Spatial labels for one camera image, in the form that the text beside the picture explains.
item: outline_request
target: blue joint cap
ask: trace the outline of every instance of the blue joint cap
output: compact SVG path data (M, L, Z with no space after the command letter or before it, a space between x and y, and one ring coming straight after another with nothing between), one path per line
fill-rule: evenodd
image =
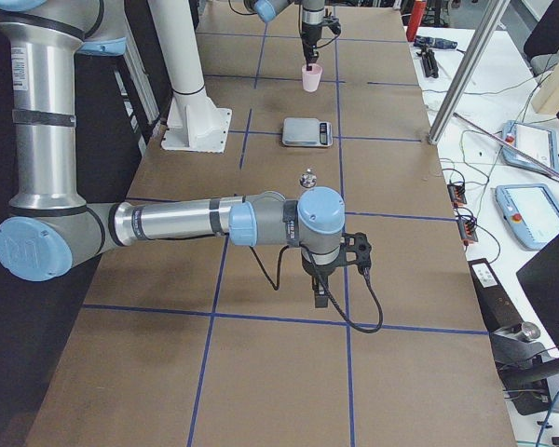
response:
M276 9L267 0L259 0L253 8L265 23L270 23L278 16Z
M73 254L47 223L11 217L0 224L0 264L16 277L46 281L68 272Z
M321 235L339 233L346 222L344 199L325 186L309 189L298 200L298 220Z
M127 50L127 38L120 37L114 40L85 42L77 51L88 56L122 56Z
M3 11L22 12L41 7L47 0L0 0L0 9Z
M230 240L234 245L257 245L257 219L250 202L234 205L230 209Z

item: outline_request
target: white robot column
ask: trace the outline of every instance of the white robot column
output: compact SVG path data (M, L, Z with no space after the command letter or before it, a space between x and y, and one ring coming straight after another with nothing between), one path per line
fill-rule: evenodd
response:
M149 0L149 7L173 88L162 147L223 152L232 111L207 96L188 0Z

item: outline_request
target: white label sticker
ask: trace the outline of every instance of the white label sticker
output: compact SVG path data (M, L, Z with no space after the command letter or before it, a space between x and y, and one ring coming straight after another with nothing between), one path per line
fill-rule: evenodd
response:
M497 286L498 283L493 277L493 274L488 268L486 264L475 264L472 266L474 269L474 273L478 277L478 280L481 281L484 288Z
M12 60L12 88L15 90L27 91L29 89L27 48L11 48L10 59Z

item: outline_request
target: white cup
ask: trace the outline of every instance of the white cup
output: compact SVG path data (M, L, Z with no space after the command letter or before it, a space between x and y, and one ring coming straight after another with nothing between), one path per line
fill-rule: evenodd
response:
M302 87L305 91L317 91L323 67L317 63L310 63L308 66L310 70L307 70L306 64L302 66Z

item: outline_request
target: blue cable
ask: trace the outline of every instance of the blue cable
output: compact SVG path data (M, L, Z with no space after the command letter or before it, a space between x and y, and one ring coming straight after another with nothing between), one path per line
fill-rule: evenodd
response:
M551 406L549 407L549 411L547 412L546 417L544 418L544 421L542 422L542 426L540 426L540 432L539 432L539 437L537 438L537 442L535 444L535 447L539 447L540 445L540 440L542 439L542 435L544 434L544 430L547 427L547 424L549 423L549 417L551 417L551 413L552 413L552 409L555 406L555 403L557 403L557 400L559 399L559 391L557 391L557 394L555 394L555 397L552 398L552 402L551 402Z

